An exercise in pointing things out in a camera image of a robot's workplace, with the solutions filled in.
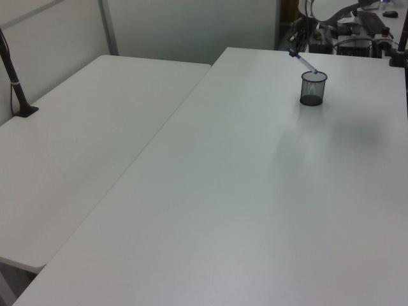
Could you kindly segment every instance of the computer mouse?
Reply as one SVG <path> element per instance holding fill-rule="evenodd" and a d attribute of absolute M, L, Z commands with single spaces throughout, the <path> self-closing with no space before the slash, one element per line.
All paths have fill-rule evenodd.
<path fill-rule="evenodd" d="M 398 12 L 397 11 L 385 11 L 384 13 L 382 13 L 382 15 L 388 18 L 397 18 Z"/>

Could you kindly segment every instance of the gray floor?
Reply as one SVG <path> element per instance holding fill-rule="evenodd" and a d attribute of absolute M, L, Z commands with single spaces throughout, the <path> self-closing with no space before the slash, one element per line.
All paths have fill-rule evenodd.
<path fill-rule="evenodd" d="M 0 306 L 11 306 L 35 278 L 35 274 L 0 263 Z"/>

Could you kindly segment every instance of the cable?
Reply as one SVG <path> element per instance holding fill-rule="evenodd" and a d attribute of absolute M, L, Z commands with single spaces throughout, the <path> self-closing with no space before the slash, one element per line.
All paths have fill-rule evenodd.
<path fill-rule="evenodd" d="M 14 111 L 13 111 L 13 86 L 10 84 L 10 109 L 11 109 L 11 114 L 14 117 Z"/>
<path fill-rule="evenodd" d="M 307 25 L 306 39 L 307 39 L 307 44 L 310 45 L 310 36 L 309 36 L 310 29 L 309 29 L 309 14 L 307 13 L 307 0 L 305 1 L 305 14 L 306 14 L 306 25 Z"/>
<path fill-rule="evenodd" d="M 8 55 L 10 55 L 10 49 L 8 48 L 8 43 L 7 43 L 7 40 L 6 40 L 6 38 L 4 37 L 3 32 L 2 32 L 2 31 L 0 31 L 0 33 L 1 33 L 1 39 L 4 41 L 4 44 L 6 45 L 6 48 L 7 48 L 7 53 L 8 53 Z"/>
<path fill-rule="evenodd" d="M 340 43 L 336 43 L 336 44 L 333 46 L 333 48 L 335 48 L 335 47 L 337 47 L 337 46 L 340 46 L 340 45 L 343 45 L 344 43 L 352 43 L 352 42 L 354 42 L 354 41 L 361 41 L 361 40 L 368 40 L 368 41 L 371 41 L 371 43 L 374 43 L 374 42 L 375 42 L 375 41 L 372 40 L 371 38 L 353 38 L 353 39 L 350 39 L 350 40 L 341 41 Z"/>

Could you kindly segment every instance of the desk lamp arm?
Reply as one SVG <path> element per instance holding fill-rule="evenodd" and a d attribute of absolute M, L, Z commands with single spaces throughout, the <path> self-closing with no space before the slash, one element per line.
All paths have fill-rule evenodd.
<path fill-rule="evenodd" d="M 6 68 L 8 77 L 10 78 L 11 86 L 14 88 L 14 92 L 17 96 L 18 102 L 20 103 L 20 111 L 15 115 L 18 117 L 27 118 L 38 110 L 38 107 L 31 106 L 26 100 L 23 88 L 21 87 L 20 80 L 18 79 L 17 73 L 15 72 L 14 65 L 11 61 L 10 51 L 6 43 L 6 38 L 0 29 L 0 56 L 3 60 L 4 67 Z"/>

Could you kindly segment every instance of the white table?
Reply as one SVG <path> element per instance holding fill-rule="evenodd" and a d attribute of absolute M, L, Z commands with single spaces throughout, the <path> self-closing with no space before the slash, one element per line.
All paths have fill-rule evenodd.
<path fill-rule="evenodd" d="M 406 305 L 404 71 L 308 59 L 227 49 L 15 306 Z"/>
<path fill-rule="evenodd" d="M 209 70 L 102 56 L 0 127 L 0 262 L 39 272 Z"/>

